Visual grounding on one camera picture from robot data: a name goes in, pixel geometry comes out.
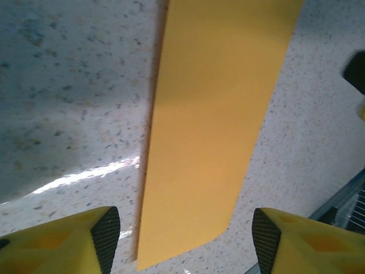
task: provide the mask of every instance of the black object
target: black object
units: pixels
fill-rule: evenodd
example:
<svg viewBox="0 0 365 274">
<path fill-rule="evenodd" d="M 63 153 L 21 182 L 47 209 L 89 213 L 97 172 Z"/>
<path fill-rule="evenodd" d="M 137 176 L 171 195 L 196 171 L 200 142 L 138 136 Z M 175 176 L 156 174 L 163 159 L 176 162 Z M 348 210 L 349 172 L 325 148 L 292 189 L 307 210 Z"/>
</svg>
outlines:
<svg viewBox="0 0 365 274">
<path fill-rule="evenodd" d="M 10 244 L 10 241 L 8 239 L 0 239 L 0 250 Z"/>
<path fill-rule="evenodd" d="M 329 210 L 326 211 L 325 214 L 323 214 L 318 221 L 325 224 L 334 225 L 335 224 L 335 218 L 337 215 L 337 208 L 331 207 Z"/>
<path fill-rule="evenodd" d="M 109 274 L 120 234 L 118 209 L 111 207 L 90 232 L 102 274 Z"/>
<path fill-rule="evenodd" d="M 365 95 L 365 50 L 358 51 L 351 58 L 343 71 L 343 77 Z"/>
<path fill-rule="evenodd" d="M 270 274 L 273 270 L 280 237 L 280 229 L 260 208 L 256 208 L 252 221 L 252 238 L 261 274 Z"/>
</svg>

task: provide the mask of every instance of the black textured grip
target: black textured grip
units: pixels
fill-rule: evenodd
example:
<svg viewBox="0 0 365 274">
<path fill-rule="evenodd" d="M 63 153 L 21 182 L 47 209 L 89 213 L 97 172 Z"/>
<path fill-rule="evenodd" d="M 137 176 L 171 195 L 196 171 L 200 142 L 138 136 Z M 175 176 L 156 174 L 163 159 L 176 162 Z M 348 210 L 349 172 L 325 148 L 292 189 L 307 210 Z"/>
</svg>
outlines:
<svg viewBox="0 0 365 274">
<path fill-rule="evenodd" d="M 365 95 L 365 50 L 358 51 L 346 66 L 343 77 Z"/>
<path fill-rule="evenodd" d="M 0 239 L 0 249 L 4 248 L 8 244 L 10 244 L 10 241 L 8 239 Z"/>
<path fill-rule="evenodd" d="M 252 221 L 252 238 L 261 274 L 270 274 L 273 270 L 280 237 L 280 229 L 260 208 L 256 208 Z"/>
<path fill-rule="evenodd" d="M 102 274 L 109 274 L 120 234 L 118 209 L 111 207 L 91 229 L 92 240 Z"/>
</svg>

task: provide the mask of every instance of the speckled countertop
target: speckled countertop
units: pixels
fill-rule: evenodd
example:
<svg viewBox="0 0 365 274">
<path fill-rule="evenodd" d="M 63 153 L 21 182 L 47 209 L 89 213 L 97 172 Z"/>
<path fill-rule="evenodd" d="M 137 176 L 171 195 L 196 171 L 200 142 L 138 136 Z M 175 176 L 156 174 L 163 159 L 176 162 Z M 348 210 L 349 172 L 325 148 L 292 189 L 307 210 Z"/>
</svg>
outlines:
<svg viewBox="0 0 365 274">
<path fill-rule="evenodd" d="M 115 205 L 113 273 L 135 273 L 166 1 L 0 3 L 0 235 Z M 229 229 L 141 273 L 244 273 L 255 207 L 307 216 L 365 163 L 362 96 L 340 77 L 364 48 L 362 0 L 307 0 Z"/>
</svg>

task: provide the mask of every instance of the yellow paper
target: yellow paper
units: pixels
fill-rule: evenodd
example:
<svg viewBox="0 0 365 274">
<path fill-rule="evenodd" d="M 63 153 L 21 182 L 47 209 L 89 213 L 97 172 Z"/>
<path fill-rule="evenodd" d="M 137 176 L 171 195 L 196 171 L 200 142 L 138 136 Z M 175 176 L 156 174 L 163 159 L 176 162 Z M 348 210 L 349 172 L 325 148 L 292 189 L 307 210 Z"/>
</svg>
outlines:
<svg viewBox="0 0 365 274">
<path fill-rule="evenodd" d="M 302 2 L 170 0 L 138 269 L 227 228 Z"/>
</svg>

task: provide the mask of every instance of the terrazzo surface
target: terrazzo surface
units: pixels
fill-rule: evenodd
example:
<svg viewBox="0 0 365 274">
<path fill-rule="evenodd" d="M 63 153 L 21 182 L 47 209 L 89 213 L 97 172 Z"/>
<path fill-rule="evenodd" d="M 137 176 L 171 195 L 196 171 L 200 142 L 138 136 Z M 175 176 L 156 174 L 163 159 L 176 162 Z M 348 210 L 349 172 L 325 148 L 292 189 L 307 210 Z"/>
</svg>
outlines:
<svg viewBox="0 0 365 274">
<path fill-rule="evenodd" d="M 166 1 L 0 3 L 0 235 L 117 206 L 112 273 L 135 273 Z M 340 76 L 365 47 L 362 0 L 307 0 L 229 228 L 141 273 L 244 273 L 256 207 L 308 216 L 365 163 L 362 96 Z"/>
</svg>

